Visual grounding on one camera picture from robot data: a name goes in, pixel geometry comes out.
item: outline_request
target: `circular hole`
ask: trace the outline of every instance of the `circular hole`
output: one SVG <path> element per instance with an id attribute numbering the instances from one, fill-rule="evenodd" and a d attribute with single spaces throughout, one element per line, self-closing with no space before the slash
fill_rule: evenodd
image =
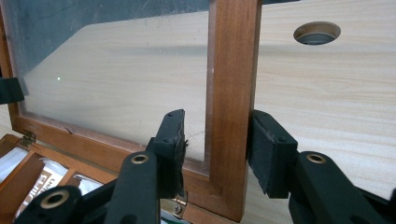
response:
<path id="1" fill-rule="evenodd" d="M 350 220 L 356 224 L 372 224 L 370 221 L 368 221 L 364 217 L 359 217 L 359 216 L 352 216 L 352 217 L 350 217 Z"/>
<path id="2" fill-rule="evenodd" d="M 134 164 L 141 164 L 149 160 L 149 156 L 147 155 L 137 155 L 132 158 L 132 162 Z"/>
<path id="3" fill-rule="evenodd" d="M 63 195 L 56 194 L 49 198 L 49 203 L 57 203 L 62 199 Z"/>
<path id="4" fill-rule="evenodd" d="M 314 163 L 325 163 L 326 159 L 324 159 L 322 156 L 318 154 L 309 154 L 306 156 L 310 161 Z"/>
<path id="5" fill-rule="evenodd" d="M 61 189 L 58 191 L 54 191 L 51 194 L 49 194 L 47 197 L 45 197 L 41 201 L 40 206 L 45 209 L 51 209 L 63 204 L 64 202 L 67 201 L 68 198 L 69 198 L 69 192 L 65 189 Z"/>
<path id="6" fill-rule="evenodd" d="M 324 45 L 334 41 L 341 34 L 341 28 L 328 21 L 313 21 L 294 31 L 294 39 L 305 45 Z"/>

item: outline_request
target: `wooden frame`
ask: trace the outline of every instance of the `wooden frame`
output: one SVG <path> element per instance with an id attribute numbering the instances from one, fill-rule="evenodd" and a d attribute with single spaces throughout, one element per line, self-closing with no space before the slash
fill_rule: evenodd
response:
<path id="1" fill-rule="evenodd" d="M 0 139 L 0 148 L 2 153 L 12 150 L 18 142 L 17 136 L 6 134 Z M 0 223 L 11 223 L 14 219 L 15 211 L 23 203 L 26 195 L 30 192 L 33 185 L 40 175 L 44 163 L 40 158 L 49 158 L 53 161 L 61 161 L 68 168 L 67 173 L 62 178 L 59 186 L 71 185 L 77 187 L 79 180 L 74 175 L 84 174 L 101 183 L 107 183 L 117 178 L 115 175 L 103 171 L 102 169 L 92 167 L 89 164 L 70 158 L 62 153 L 42 147 L 39 144 L 32 144 L 29 147 L 29 153 L 9 174 L 9 176 L 0 183 Z"/>
<path id="2" fill-rule="evenodd" d="M 208 176 L 184 172 L 189 203 L 234 221 L 240 221 L 245 206 L 248 124 L 254 103 L 261 9 L 260 0 L 210 1 L 205 143 L 210 155 L 205 158 L 215 162 L 209 163 Z M 1 25 L 2 37 L 6 37 L 3 21 Z M 13 77 L 7 41 L 0 41 L 2 73 Z M 97 142 L 84 133 L 23 117 L 17 104 L 8 108 L 13 130 L 33 132 L 40 141 L 111 171 L 118 172 L 131 151 L 143 149 L 99 134 L 96 136 L 104 142 Z"/>

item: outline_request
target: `label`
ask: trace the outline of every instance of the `label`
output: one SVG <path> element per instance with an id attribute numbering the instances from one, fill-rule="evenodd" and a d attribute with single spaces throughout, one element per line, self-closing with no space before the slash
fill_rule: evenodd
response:
<path id="1" fill-rule="evenodd" d="M 35 186 L 30 190 L 29 194 L 26 196 L 25 200 L 21 204 L 17 211 L 16 217 L 27 207 L 27 205 L 40 193 L 56 187 L 62 180 L 62 176 L 53 172 L 47 166 L 44 167 L 40 174 L 40 177 L 35 182 Z"/>

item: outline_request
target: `wooden box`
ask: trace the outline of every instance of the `wooden box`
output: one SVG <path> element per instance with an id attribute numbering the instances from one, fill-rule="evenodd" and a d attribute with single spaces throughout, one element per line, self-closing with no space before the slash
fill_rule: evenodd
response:
<path id="1" fill-rule="evenodd" d="M 70 176 L 74 173 L 82 173 L 103 183 L 114 179 L 120 170 L 123 159 L 134 151 L 144 150 L 144 145 L 149 140 L 148 137 L 153 136 L 151 133 L 141 136 L 141 130 L 145 130 L 145 128 L 134 126 L 132 130 L 128 130 L 130 121 L 124 118 L 137 118 L 136 122 L 133 121 L 134 125 L 143 125 L 144 127 L 152 125 L 152 127 L 156 127 L 154 129 L 158 129 L 161 120 L 156 120 L 156 118 L 164 115 L 161 111 L 167 107 L 171 108 L 169 111 L 178 109 L 174 105 L 169 105 L 173 101 L 180 101 L 179 98 L 172 95 L 172 89 L 178 90 L 176 96 L 183 96 L 190 92 L 197 92 L 195 94 L 204 96 L 203 100 L 200 100 L 200 107 L 194 107 L 195 103 L 192 103 L 193 109 L 191 109 L 194 110 L 194 113 L 199 113 L 201 130 L 197 133 L 186 133 L 189 147 L 198 144 L 198 147 L 205 148 L 205 150 L 200 153 L 200 159 L 187 158 L 185 160 L 184 180 L 187 200 L 191 206 L 183 211 L 183 217 L 195 223 L 206 222 L 210 219 L 202 214 L 209 214 L 208 211 L 211 211 L 222 217 L 239 221 L 244 212 L 246 194 L 248 118 L 253 108 L 253 85 L 259 40 L 258 29 L 260 28 L 258 24 L 261 16 L 259 1 L 217 1 L 210 5 L 208 2 L 202 1 L 206 2 L 206 8 L 201 9 L 199 6 L 183 7 L 183 3 L 180 3 L 177 6 L 161 6 L 161 10 L 157 10 L 155 5 L 150 6 L 137 2 L 130 2 L 129 5 L 125 5 L 123 1 L 117 3 L 93 1 L 89 4 L 79 1 L 72 2 L 70 5 L 69 2 L 48 4 L 40 1 L 14 4 L 4 1 L 1 5 L 2 35 L 5 37 L 0 43 L 2 74 L 4 77 L 18 77 L 25 95 L 23 102 L 9 105 L 12 127 L 19 133 L 31 133 L 36 136 L 38 141 L 57 148 L 57 151 L 54 151 L 37 143 L 28 147 L 30 150 L 28 157 L 0 188 L 1 221 L 4 223 L 10 221 L 17 204 L 21 203 L 21 199 L 24 197 L 22 195 L 32 187 L 37 172 L 42 168 L 38 162 L 40 157 L 48 157 L 70 169 L 62 184 L 73 184 L 69 182 L 71 181 Z M 199 10 L 203 10 L 201 14 L 204 15 L 204 19 L 200 20 L 201 23 L 194 21 L 197 18 L 196 13 L 188 13 Z M 184 17 L 182 12 L 186 14 L 187 21 L 193 23 L 188 24 L 180 18 Z M 228 22 L 230 16 L 235 17 L 235 20 L 239 18 L 237 15 L 247 16 L 246 20 L 238 23 Z M 172 27 L 168 20 L 176 20 L 176 27 Z M 195 29 L 189 33 L 188 29 L 194 29 L 194 25 L 199 26 L 198 30 Z M 139 26 L 149 28 L 143 32 L 136 31 L 135 27 Z M 145 33 L 150 32 L 149 29 L 152 27 L 159 28 L 162 35 L 157 33 L 155 36 L 150 36 Z M 176 28 L 187 29 L 187 35 L 191 36 L 187 36 L 187 38 L 182 36 L 181 38 L 184 39 L 179 42 L 176 41 L 177 35 L 167 36 L 167 29 Z M 201 38 L 194 41 L 196 39 L 194 35 L 199 33 L 202 33 L 201 37 L 204 38 L 203 45 Z M 143 49 L 135 44 L 137 38 L 147 42 L 144 42 L 146 46 L 143 46 Z M 108 44 L 104 49 L 100 47 L 103 46 L 103 41 Z M 194 50 L 194 54 L 199 56 L 199 59 L 196 59 L 194 58 L 196 56 L 191 55 L 191 62 L 194 60 L 199 60 L 200 63 L 204 62 L 199 70 L 202 72 L 203 80 L 188 77 L 188 73 L 186 73 L 186 76 L 190 78 L 187 81 L 200 84 L 199 90 L 183 87 L 183 83 L 178 81 L 177 76 L 180 76 L 180 73 L 184 73 L 184 71 L 170 74 L 167 70 L 175 65 L 179 69 L 183 69 L 182 67 L 186 65 L 184 63 L 177 63 L 177 61 L 168 63 L 177 60 L 175 55 L 189 53 L 189 50 Z M 102 56 L 109 54 L 110 57 L 92 57 L 85 53 Z M 118 56 L 116 58 L 111 56 L 113 53 L 119 56 L 123 55 L 121 57 L 124 58 L 119 58 L 119 61 Z M 82 62 L 79 57 L 87 60 L 93 59 L 93 61 Z M 69 64 L 71 62 L 69 60 L 74 61 L 75 65 Z M 129 70 L 131 64 L 134 69 L 134 66 L 145 61 L 149 61 L 149 66 L 157 69 L 158 76 L 151 77 L 154 78 L 153 82 L 164 83 L 162 76 L 170 74 L 171 81 L 165 81 L 167 86 L 163 86 L 163 91 L 166 94 L 158 95 L 159 99 L 153 100 L 149 96 L 144 96 L 155 91 L 144 91 L 144 89 L 150 88 L 145 87 L 148 84 L 149 75 L 138 69 L 132 72 Z M 84 70 L 83 76 L 81 76 L 81 70 L 78 72 L 78 69 Z M 78 87 L 78 84 L 77 86 L 72 84 L 76 80 L 72 81 L 70 77 L 72 79 L 83 78 L 85 80 L 78 82 L 87 85 L 83 84 Z M 137 88 L 141 89 L 134 92 L 136 95 L 131 95 L 130 90 L 137 90 Z M 94 89 L 103 92 L 96 95 L 93 93 Z M 143 103 L 142 105 L 132 105 L 134 106 L 132 110 L 127 108 L 131 106 L 129 100 L 142 100 L 142 97 L 146 97 L 145 100 L 140 101 Z M 71 99 L 78 100 L 79 103 L 64 102 L 64 100 Z M 193 102 L 194 99 L 193 97 L 184 97 L 181 100 Z M 114 104 L 126 105 L 126 107 L 124 109 L 116 108 Z M 145 108 L 145 104 L 150 105 L 151 108 Z M 95 110 L 98 114 L 105 113 L 104 117 L 94 118 L 95 124 L 105 127 L 106 123 L 117 123 L 119 127 L 110 128 L 113 130 L 109 133 L 106 131 L 109 130 L 108 128 L 92 127 L 89 122 L 81 122 L 78 119 L 69 120 L 79 117 L 79 115 L 73 114 L 74 112 L 82 112 L 84 107 L 90 106 L 93 106 L 88 109 L 91 112 L 85 111 L 85 115 L 80 117 L 82 120 L 93 119 L 96 116 L 93 114 L 93 110 Z M 135 112 L 139 110 L 146 112 L 136 115 Z M 149 115 L 149 113 L 153 113 L 152 111 L 156 113 L 154 117 Z M 194 113 L 190 113 L 190 118 L 198 117 Z M 122 117 L 122 119 L 118 121 L 112 119 L 117 117 Z M 197 121 L 186 123 L 186 130 L 195 132 L 194 122 Z M 124 129 L 121 135 L 119 135 L 120 129 Z M 193 138 L 198 138 L 197 134 L 201 138 L 199 141 L 193 140 Z M 134 137 L 132 140 L 129 139 L 130 136 L 137 136 L 137 140 Z M 2 153 L 15 147 L 17 141 L 14 136 L 6 135 L 2 140 L 6 149 Z M 23 186 L 21 178 L 28 179 Z M 13 206 L 7 205 L 7 209 L 3 210 L 3 207 L 6 207 L 11 199 L 10 197 L 15 199 L 12 200 Z M 213 222 L 222 221 L 220 217 L 217 219 L 217 221 L 214 219 Z"/>
<path id="2" fill-rule="evenodd" d="M 126 17 L 130 11 L 125 9 L 120 20 L 126 21 L 116 26 L 102 23 L 95 14 L 112 8 L 111 4 L 58 6 L 25 13 L 24 21 L 12 22 L 18 13 L 9 10 L 11 5 L 1 2 L 2 74 L 18 77 L 29 94 L 25 102 L 8 106 L 12 127 L 19 133 L 34 133 L 50 147 L 33 143 L 28 157 L 0 185 L 0 223 L 9 223 L 18 200 L 29 190 L 28 182 L 35 182 L 33 173 L 41 169 L 39 157 L 70 168 L 63 184 L 76 184 L 68 183 L 73 173 L 107 182 L 117 176 L 126 155 L 144 150 L 145 138 L 152 134 L 141 134 L 142 130 L 155 130 L 161 122 L 151 115 L 161 118 L 163 111 L 179 105 L 187 107 L 186 117 L 196 118 L 186 125 L 191 154 L 184 166 L 189 205 L 183 217 L 193 223 L 240 221 L 244 212 L 243 223 L 290 222 L 285 215 L 287 201 L 276 201 L 273 207 L 257 185 L 252 187 L 253 180 L 247 186 L 248 121 L 253 107 L 272 114 L 296 138 L 300 151 L 332 157 L 355 185 L 384 198 L 396 186 L 396 23 L 392 22 L 396 4 L 392 0 L 313 0 L 263 8 L 259 1 L 217 0 L 210 1 L 208 12 L 134 23 L 128 21 L 135 18 Z M 67 32 L 62 30 L 62 22 L 67 21 L 63 13 L 77 8 L 84 9 L 78 15 L 92 15 L 98 23 L 81 28 L 75 19 L 67 22 Z M 10 32 L 11 24 L 26 20 L 30 27 L 22 29 L 22 35 Z M 40 31 L 35 28 L 48 25 L 40 20 L 57 21 L 59 34 L 35 33 Z M 333 22 L 341 34 L 326 45 L 301 45 L 293 33 L 311 21 Z M 176 27 L 182 27 L 182 34 Z M 154 28 L 162 30 L 149 35 Z M 67 37 L 55 43 L 63 32 Z M 137 40 L 143 47 L 136 45 Z M 34 41 L 40 44 L 30 45 Z M 25 44 L 16 48 L 15 43 Z M 41 49 L 47 53 L 40 54 Z M 143 73 L 140 65 L 151 75 Z M 194 71 L 205 78 L 196 78 Z M 129 72 L 135 79 L 129 78 Z M 95 89 L 100 91 L 92 95 Z M 153 100 L 155 91 L 159 97 Z M 74 99 L 73 104 L 64 99 Z M 201 145 L 195 145 L 197 139 Z M 0 156 L 18 141 L 6 135 Z M 29 180 L 21 184 L 20 178 Z M 12 206 L 8 206 L 10 197 Z"/>

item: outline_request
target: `wood grain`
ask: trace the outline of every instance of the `wood grain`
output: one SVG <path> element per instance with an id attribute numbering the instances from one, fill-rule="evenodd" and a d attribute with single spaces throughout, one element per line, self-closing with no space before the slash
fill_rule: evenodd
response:
<path id="1" fill-rule="evenodd" d="M 0 139 L 0 158 L 4 157 L 15 147 L 14 142 L 10 142 L 5 138 Z"/>
<path id="2" fill-rule="evenodd" d="M 23 78 L 30 93 L 21 105 L 68 123 L 46 122 L 58 129 L 86 134 L 74 124 L 140 145 L 166 113 L 184 108 L 188 155 L 201 161 L 207 27 L 207 12 L 88 25 Z"/>
<path id="3" fill-rule="evenodd" d="M 208 213 L 206 210 L 189 204 L 183 214 L 183 218 L 191 223 L 217 223 L 217 224 L 231 224 L 229 219 L 220 217 L 216 214 Z"/>
<path id="4" fill-rule="evenodd" d="M 23 133 L 24 130 L 36 133 L 37 139 L 57 148 L 61 148 L 70 155 L 75 155 L 83 160 L 93 162 L 113 172 L 119 172 L 123 159 L 133 151 L 143 150 L 138 144 L 112 139 L 106 144 L 84 137 L 83 134 L 70 133 L 50 125 L 43 124 L 33 119 L 16 116 L 13 126 L 15 130 Z"/>
<path id="5" fill-rule="evenodd" d="M 221 188 L 222 207 L 232 211 L 233 216 L 226 217 L 238 221 L 245 207 L 248 124 L 254 105 L 261 4 L 216 2 L 209 178 Z M 205 200 L 194 203 L 226 214 Z"/>
<path id="6" fill-rule="evenodd" d="M 11 223 L 26 195 L 32 189 L 40 175 L 44 162 L 40 156 L 29 152 L 0 184 L 0 223 Z"/>
<path id="7" fill-rule="evenodd" d="M 5 22 L 3 17 L 3 10 L 0 8 L 0 68 L 3 77 L 13 77 L 12 65 L 10 60 L 10 52 L 7 44 L 7 33 L 5 29 Z M 11 118 L 11 123 L 17 115 L 19 115 L 18 104 L 9 104 L 8 110 Z"/>
<path id="8" fill-rule="evenodd" d="M 74 175 L 77 175 L 78 172 L 74 168 L 70 168 L 67 173 L 62 178 L 61 182 L 59 182 L 58 186 L 74 186 L 78 187 L 80 179 L 74 178 Z"/>
<path id="9" fill-rule="evenodd" d="M 385 198 L 396 186 L 394 11 L 392 0 L 264 6 L 255 97 L 255 108 L 273 115 L 301 151 L 329 155 L 354 184 Z M 294 30 L 311 21 L 338 24 L 340 37 L 323 46 L 299 44 Z M 203 178 L 197 190 L 217 197 L 221 189 L 207 183 Z M 249 175 L 242 223 L 291 223 L 287 201 L 266 199 Z"/>
<path id="10" fill-rule="evenodd" d="M 14 135 L 7 134 L 6 136 L 4 136 L 4 139 L 6 139 L 9 142 L 16 143 L 19 138 L 17 138 Z M 110 172 L 103 170 L 103 168 L 100 169 L 92 164 L 88 164 L 84 161 L 79 161 L 77 159 L 74 159 L 76 157 L 74 155 L 65 155 L 61 152 L 55 151 L 53 149 L 49 149 L 47 147 L 43 147 L 35 143 L 33 143 L 29 147 L 29 150 L 35 152 L 36 154 L 42 157 L 46 157 L 49 158 L 50 160 L 57 161 L 65 167 L 73 168 L 73 170 L 83 175 L 89 176 L 93 179 L 96 179 L 101 183 L 107 183 L 117 178 L 117 175 L 115 175 L 115 173 L 112 174 Z"/>

